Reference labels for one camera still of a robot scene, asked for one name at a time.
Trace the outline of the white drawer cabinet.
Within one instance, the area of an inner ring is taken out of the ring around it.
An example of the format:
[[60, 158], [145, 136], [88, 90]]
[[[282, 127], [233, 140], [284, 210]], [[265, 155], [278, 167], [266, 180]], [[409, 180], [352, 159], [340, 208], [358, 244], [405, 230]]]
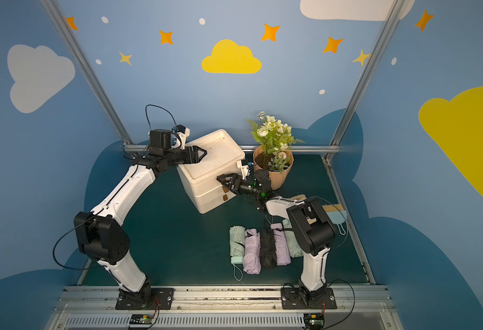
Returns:
[[235, 198], [236, 195], [217, 180], [223, 174], [240, 174], [237, 162], [245, 159], [244, 151], [228, 132], [219, 129], [186, 143], [186, 146], [198, 146], [207, 151], [199, 163], [177, 167], [185, 192], [197, 211], [208, 213]]

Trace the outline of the mint green umbrella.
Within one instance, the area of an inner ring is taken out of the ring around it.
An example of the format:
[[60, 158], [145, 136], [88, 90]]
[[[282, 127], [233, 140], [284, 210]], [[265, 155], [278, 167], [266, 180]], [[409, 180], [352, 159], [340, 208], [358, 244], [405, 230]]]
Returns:
[[243, 264], [245, 255], [245, 231], [243, 226], [235, 225], [229, 228], [230, 263], [233, 266], [233, 276], [236, 281], [243, 279]]
[[286, 237], [286, 242], [287, 242], [290, 257], [291, 258], [302, 257], [303, 250], [301, 249], [297, 241], [291, 222], [288, 219], [283, 219], [282, 225], [284, 227], [284, 235]]

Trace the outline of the lilac umbrella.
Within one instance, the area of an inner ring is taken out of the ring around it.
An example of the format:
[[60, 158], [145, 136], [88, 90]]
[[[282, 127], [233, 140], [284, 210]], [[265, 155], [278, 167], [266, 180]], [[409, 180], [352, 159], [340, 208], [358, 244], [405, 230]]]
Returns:
[[255, 229], [248, 229], [245, 232], [245, 255], [243, 258], [244, 272], [250, 275], [259, 274], [262, 270], [260, 262], [260, 236]]
[[277, 265], [286, 266], [291, 264], [290, 251], [288, 248], [288, 243], [287, 243], [283, 225], [271, 224], [270, 228], [273, 231], [273, 235], [275, 238]]

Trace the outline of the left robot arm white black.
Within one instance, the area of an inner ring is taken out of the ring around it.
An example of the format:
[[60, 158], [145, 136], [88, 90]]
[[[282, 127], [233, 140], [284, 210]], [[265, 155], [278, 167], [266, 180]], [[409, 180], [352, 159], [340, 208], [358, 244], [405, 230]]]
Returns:
[[124, 178], [90, 212], [74, 218], [79, 251], [104, 268], [119, 285], [116, 309], [149, 309], [152, 285], [130, 252], [131, 239], [123, 223], [142, 193], [170, 166], [197, 164], [207, 151], [197, 146], [175, 148], [164, 155], [136, 156]]

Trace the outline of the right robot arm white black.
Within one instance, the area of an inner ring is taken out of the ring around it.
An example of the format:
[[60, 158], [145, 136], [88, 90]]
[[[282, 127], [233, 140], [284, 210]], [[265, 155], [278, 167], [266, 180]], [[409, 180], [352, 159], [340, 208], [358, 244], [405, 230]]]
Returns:
[[315, 197], [295, 201], [276, 195], [265, 170], [257, 170], [253, 181], [237, 173], [217, 176], [226, 189], [236, 195], [249, 195], [263, 213], [290, 221], [292, 231], [303, 251], [303, 272], [297, 296], [305, 306], [321, 302], [326, 289], [325, 270], [328, 253], [336, 233], [328, 214]]

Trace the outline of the black folded umbrella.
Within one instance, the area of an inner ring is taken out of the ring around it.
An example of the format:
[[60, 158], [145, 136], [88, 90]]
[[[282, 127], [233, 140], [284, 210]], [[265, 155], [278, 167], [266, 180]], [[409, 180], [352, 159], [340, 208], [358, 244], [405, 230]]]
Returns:
[[277, 254], [274, 232], [264, 228], [260, 232], [260, 263], [264, 269], [273, 269], [277, 266]]

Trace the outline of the potted artificial flower plant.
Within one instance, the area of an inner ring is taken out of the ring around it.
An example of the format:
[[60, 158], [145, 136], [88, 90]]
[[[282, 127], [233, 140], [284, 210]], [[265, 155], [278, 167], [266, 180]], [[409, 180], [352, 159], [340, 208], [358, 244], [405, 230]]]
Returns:
[[259, 144], [253, 158], [259, 169], [269, 173], [271, 187], [276, 191], [284, 185], [294, 164], [291, 146], [303, 141], [293, 136], [291, 126], [273, 115], [261, 111], [257, 119], [248, 120], [251, 135]]

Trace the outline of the right circuit board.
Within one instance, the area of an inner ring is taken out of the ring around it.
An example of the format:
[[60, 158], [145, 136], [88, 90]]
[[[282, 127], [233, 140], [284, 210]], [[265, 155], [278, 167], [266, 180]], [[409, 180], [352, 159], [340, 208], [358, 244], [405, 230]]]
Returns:
[[325, 318], [322, 314], [305, 313], [303, 323], [303, 330], [322, 330], [325, 326]]

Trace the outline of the circuit board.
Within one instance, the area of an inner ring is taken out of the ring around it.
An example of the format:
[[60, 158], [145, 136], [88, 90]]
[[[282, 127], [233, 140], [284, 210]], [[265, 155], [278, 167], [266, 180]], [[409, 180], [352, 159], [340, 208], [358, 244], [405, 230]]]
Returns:
[[325, 326], [325, 318], [322, 314], [305, 313], [303, 323], [303, 330], [322, 330]]
[[153, 314], [132, 314], [129, 320], [130, 327], [149, 327], [153, 323]]

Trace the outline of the left circuit board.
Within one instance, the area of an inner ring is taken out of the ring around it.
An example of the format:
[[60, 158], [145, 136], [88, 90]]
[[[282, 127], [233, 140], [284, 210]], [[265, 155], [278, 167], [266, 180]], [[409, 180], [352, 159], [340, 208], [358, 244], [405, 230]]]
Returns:
[[153, 314], [132, 314], [129, 320], [130, 327], [149, 327], [153, 323]]

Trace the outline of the aluminium frame back rail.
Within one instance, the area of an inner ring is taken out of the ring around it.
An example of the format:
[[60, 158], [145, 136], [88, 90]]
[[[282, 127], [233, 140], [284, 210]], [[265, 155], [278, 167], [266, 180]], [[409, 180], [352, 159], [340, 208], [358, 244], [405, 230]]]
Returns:
[[[240, 145], [241, 150], [245, 153], [252, 153], [257, 149], [258, 145], [250, 144], [250, 145]], [[123, 150], [128, 153], [135, 153], [135, 152], [143, 152], [146, 151], [148, 146], [146, 144], [124, 144]], [[317, 145], [293, 145], [290, 147], [290, 150], [293, 153], [306, 153], [306, 154], [335, 154], [340, 151], [339, 146], [335, 145], [328, 145], [328, 146], [317, 146]]]

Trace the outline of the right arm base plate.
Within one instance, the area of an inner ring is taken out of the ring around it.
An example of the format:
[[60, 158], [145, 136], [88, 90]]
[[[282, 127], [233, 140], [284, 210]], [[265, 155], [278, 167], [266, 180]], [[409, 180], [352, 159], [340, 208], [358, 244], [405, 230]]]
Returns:
[[317, 291], [307, 291], [303, 287], [282, 287], [281, 304], [283, 309], [337, 309], [336, 297], [329, 287]]

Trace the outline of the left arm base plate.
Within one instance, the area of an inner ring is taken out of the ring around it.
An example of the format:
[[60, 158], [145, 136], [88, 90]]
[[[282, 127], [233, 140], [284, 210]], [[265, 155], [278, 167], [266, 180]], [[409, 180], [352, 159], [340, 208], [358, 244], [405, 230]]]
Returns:
[[119, 290], [115, 305], [116, 310], [160, 310], [171, 309], [174, 289], [168, 287], [150, 287], [144, 292]]

